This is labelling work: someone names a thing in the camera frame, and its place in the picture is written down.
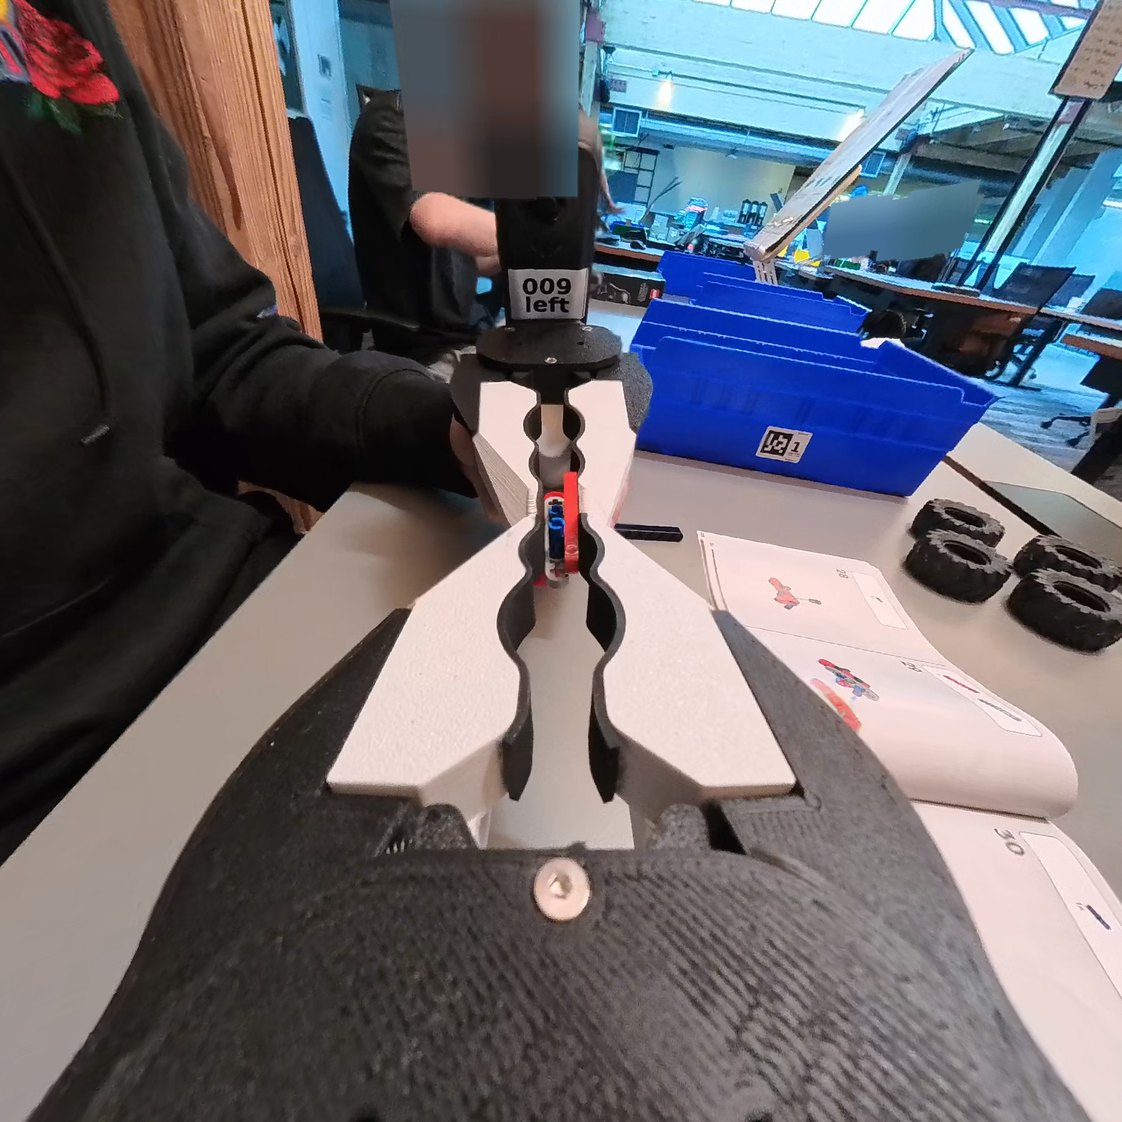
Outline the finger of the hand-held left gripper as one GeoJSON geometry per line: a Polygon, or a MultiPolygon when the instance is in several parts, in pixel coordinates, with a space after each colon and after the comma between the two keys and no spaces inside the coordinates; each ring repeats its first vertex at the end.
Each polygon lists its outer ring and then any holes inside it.
{"type": "Polygon", "coordinates": [[[540,397],[516,382],[485,382],[472,444],[489,496],[507,527],[540,512],[538,441],[527,430],[540,421],[540,397]]]}
{"type": "Polygon", "coordinates": [[[567,404],[580,421],[575,450],[580,461],[582,512],[619,519],[637,452],[626,388],[622,384],[584,384],[569,391],[567,404]]]}

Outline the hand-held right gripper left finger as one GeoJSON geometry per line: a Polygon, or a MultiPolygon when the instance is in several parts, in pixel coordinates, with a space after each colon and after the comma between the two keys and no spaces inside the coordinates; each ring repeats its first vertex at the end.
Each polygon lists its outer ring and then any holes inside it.
{"type": "Polygon", "coordinates": [[[339,795],[456,806],[487,845],[531,777],[538,519],[525,518],[408,611],[328,784],[339,795]]]}

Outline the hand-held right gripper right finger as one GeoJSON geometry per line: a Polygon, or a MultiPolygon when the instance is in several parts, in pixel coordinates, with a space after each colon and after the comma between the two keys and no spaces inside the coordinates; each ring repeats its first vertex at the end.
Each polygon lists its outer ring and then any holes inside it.
{"type": "Polygon", "coordinates": [[[624,803],[635,845],[673,806],[798,794],[781,750],[708,600],[584,516],[593,675],[589,762],[604,803],[624,803]]]}

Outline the red grey toy brick assembly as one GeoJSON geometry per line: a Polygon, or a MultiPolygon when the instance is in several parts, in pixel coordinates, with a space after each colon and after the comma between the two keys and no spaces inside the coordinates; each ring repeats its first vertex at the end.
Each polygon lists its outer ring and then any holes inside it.
{"type": "Polygon", "coordinates": [[[542,543],[544,561],[535,587],[564,587],[573,574],[564,561],[564,485],[545,492],[542,499],[542,543]]]}

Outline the grey flat desk pad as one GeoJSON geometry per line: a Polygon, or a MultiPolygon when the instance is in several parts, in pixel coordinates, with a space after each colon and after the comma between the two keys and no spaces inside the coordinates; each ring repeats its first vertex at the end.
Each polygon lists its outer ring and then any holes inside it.
{"type": "Polygon", "coordinates": [[[1064,538],[1121,565],[1121,527],[1083,501],[1022,485],[982,481],[979,487],[1039,534],[1064,538]]]}

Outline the person's left hand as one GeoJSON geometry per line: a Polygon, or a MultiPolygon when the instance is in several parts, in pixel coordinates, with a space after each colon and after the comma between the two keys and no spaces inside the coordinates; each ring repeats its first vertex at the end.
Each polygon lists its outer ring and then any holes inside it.
{"type": "Polygon", "coordinates": [[[487,476],[482,470],[474,437],[458,419],[454,419],[450,424],[450,446],[487,518],[496,525],[507,525],[507,516],[503,514],[502,505],[498,505],[496,496],[491,492],[487,476]]]}

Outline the black cardboard box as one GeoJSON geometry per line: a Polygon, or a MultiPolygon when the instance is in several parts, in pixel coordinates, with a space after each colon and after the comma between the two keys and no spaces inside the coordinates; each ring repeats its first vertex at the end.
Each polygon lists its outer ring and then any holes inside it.
{"type": "Polygon", "coordinates": [[[593,302],[648,309],[664,296],[666,280],[659,271],[624,269],[606,264],[593,267],[589,289],[593,302]]]}

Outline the white instruction booklet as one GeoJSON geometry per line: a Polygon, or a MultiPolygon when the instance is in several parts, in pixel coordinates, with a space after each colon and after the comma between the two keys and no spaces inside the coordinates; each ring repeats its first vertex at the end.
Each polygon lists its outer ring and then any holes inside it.
{"type": "Polygon", "coordinates": [[[699,532],[734,614],[878,755],[935,834],[1055,1066],[1116,1080],[1121,905],[1053,819],[1077,770],[1043,722],[947,662],[856,560],[699,532]]]}

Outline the blue storage bin with tag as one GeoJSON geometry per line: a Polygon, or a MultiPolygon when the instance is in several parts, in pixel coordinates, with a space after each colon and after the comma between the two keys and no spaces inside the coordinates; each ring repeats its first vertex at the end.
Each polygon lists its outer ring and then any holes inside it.
{"type": "Polygon", "coordinates": [[[818,353],[670,335],[635,344],[653,379],[639,448],[909,497],[997,402],[900,344],[818,353]]]}

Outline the wooden pillar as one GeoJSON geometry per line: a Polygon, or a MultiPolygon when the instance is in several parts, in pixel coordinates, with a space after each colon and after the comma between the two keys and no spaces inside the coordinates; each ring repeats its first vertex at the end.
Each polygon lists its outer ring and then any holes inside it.
{"type": "Polygon", "coordinates": [[[270,2],[109,2],[196,201],[323,337],[270,2]]]}

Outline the wooden background table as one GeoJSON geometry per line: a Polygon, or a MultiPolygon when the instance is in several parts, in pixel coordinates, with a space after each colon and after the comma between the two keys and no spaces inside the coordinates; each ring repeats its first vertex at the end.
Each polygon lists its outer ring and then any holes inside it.
{"type": "Polygon", "coordinates": [[[935,284],[880,273],[827,267],[831,291],[873,311],[898,311],[924,335],[911,348],[968,377],[988,377],[1008,346],[1041,313],[1039,306],[982,293],[940,289],[935,284]]]}

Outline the slanted wooden board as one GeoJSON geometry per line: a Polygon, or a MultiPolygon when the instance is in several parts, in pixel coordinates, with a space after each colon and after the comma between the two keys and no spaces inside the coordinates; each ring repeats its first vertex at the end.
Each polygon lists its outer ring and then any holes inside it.
{"type": "Polygon", "coordinates": [[[759,234],[746,242],[743,256],[754,265],[756,278],[776,286],[776,262],[792,242],[821,216],[836,198],[860,178],[865,159],[942,84],[975,50],[957,50],[905,75],[878,108],[838,145],[807,183],[759,234]]]}

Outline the person's black hoodie torso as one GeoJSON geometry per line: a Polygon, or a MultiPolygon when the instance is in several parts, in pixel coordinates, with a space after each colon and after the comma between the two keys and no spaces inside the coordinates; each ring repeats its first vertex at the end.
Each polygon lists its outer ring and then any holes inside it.
{"type": "Polygon", "coordinates": [[[3,2],[3,859],[297,543],[178,443],[260,315],[107,4],[3,2]]]}

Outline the black pole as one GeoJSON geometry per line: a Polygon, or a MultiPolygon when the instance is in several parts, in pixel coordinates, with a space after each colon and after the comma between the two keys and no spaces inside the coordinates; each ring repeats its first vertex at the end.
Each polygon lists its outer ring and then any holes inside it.
{"type": "Polygon", "coordinates": [[[988,236],[975,253],[971,265],[964,273],[964,282],[977,280],[977,287],[984,289],[997,276],[999,265],[1015,243],[1015,236],[1026,222],[1032,205],[1037,201],[1048,180],[1055,172],[1064,150],[1070,147],[1074,134],[1079,130],[1092,108],[1092,101],[1085,97],[1066,97],[1046,134],[1032,154],[1032,159],[1019,176],[1015,189],[1002,205],[988,236]]]}

